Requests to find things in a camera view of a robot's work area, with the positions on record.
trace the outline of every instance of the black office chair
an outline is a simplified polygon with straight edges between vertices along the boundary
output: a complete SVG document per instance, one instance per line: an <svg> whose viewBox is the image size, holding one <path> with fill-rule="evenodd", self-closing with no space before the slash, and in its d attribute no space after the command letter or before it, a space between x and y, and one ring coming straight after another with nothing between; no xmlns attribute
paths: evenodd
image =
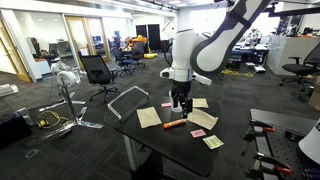
<svg viewBox="0 0 320 180"><path fill-rule="evenodd" d="M302 89L301 91L305 91L305 83L313 84L312 82L309 82L304 78L304 76L308 76L310 74L316 73L318 71L318 64L320 64L320 59L318 58L312 58L311 60L305 60L303 64L299 64L299 60L301 57L289 57L290 59L295 59L296 64L285 64L282 66L282 68L288 72L294 73L296 75L295 78L284 78L282 79L282 83L280 83L280 86L283 86L285 83L289 82L297 82L298 84L301 84Z"/></svg>
<svg viewBox="0 0 320 180"><path fill-rule="evenodd" d="M100 89L98 93L93 94L90 97L90 101L92 98L98 94L104 93L104 103L107 102L106 96L108 92L119 93L117 87L110 87L107 88L108 85L114 84L115 78L115 70L116 68L109 71L107 65L103 61L100 55L93 55L93 56L80 56L80 60L87 72L88 80L90 84L97 84L103 87Z"/></svg>
<svg viewBox="0 0 320 180"><path fill-rule="evenodd" d="M120 67L123 67L122 70L117 72L120 73L119 76L121 76L122 73L130 73L130 75L132 75L132 73L134 72L134 68L129 68L129 66L134 65L134 60L129 59L130 56L122 56L122 52L119 48L112 48L111 51L116 57L116 64Z"/></svg>
<svg viewBox="0 0 320 180"><path fill-rule="evenodd" d="M143 62L139 62L141 58L144 57L144 45L143 42L133 42L132 43L132 51L130 58L136 61L136 65L142 65L143 68L146 67L146 64Z"/></svg>

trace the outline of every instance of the orange marker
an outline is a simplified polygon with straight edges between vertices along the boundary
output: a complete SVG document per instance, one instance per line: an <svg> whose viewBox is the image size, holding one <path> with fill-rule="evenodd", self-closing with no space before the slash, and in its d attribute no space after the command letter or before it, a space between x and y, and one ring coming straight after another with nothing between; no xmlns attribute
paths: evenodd
<svg viewBox="0 0 320 180"><path fill-rule="evenodd" d="M177 121L173 121L171 123L166 123L163 125L164 128L169 128L171 126L175 126L175 125L178 125L178 124L183 124L183 123L186 123L187 120L186 119L180 119L180 120L177 120Z"/></svg>

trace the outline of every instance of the cardboard box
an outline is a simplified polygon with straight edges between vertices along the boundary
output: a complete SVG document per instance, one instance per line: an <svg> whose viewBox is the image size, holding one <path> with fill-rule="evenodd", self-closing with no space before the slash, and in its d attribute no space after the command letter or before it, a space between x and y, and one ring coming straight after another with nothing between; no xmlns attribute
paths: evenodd
<svg viewBox="0 0 320 180"><path fill-rule="evenodd" d="M320 82L315 83L309 105L320 111Z"/></svg>

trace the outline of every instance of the office chair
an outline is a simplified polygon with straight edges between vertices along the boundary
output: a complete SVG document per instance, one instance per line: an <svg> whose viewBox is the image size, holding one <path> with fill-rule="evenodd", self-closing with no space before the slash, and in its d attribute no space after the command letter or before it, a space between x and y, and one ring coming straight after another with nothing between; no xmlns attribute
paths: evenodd
<svg viewBox="0 0 320 180"><path fill-rule="evenodd" d="M136 65L142 65L143 68L146 67L145 63L139 62L141 58L144 56L144 45L143 42L133 42L132 43L132 51L130 58L136 61Z"/></svg>
<svg viewBox="0 0 320 180"><path fill-rule="evenodd" d="M122 52L119 48L112 48L111 51L113 55L116 57L116 64L120 67L123 67L122 70L117 72L121 72L119 76L121 76L122 73L130 73L130 75L132 75L132 73L134 72L134 68L129 68L129 66L134 65L134 60L122 56Z"/></svg>
<svg viewBox="0 0 320 180"><path fill-rule="evenodd" d="M303 77L316 73L318 71L317 66L318 64L320 64L320 59L312 58L311 60L305 60L303 64L299 64L300 58L301 57L289 57L289 59L296 60L296 64L285 64L282 66L284 70L294 73L296 77L282 79L283 82L279 84L280 86L283 86L283 84L289 83L289 82L297 82L302 86L301 91L305 91L306 90L305 83L312 84L312 82L304 80Z"/></svg>
<svg viewBox="0 0 320 180"><path fill-rule="evenodd" d="M97 84L103 87L99 92L93 94L90 97L90 101L92 98L98 94L104 93L104 103L107 102L106 96L108 92L119 93L117 87L107 88L107 85L114 84L115 74L114 71L116 68L109 71L107 65L104 63L102 57L100 55L93 56L80 56L80 60L87 72L88 80L90 84Z"/></svg>

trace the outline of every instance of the pink sticky note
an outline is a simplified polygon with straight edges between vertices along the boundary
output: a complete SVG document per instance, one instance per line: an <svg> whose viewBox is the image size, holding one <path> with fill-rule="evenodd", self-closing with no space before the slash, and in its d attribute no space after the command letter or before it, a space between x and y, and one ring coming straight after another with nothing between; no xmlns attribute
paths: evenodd
<svg viewBox="0 0 320 180"><path fill-rule="evenodd" d="M162 103L161 106L162 106L162 107L170 107L170 106L171 106L171 103Z"/></svg>
<svg viewBox="0 0 320 180"><path fill-rule="evenodd" d="M192 134L192 137L194 137L194 138L206 135L206 133L202 129L190 131L190 133Z"/></svg>

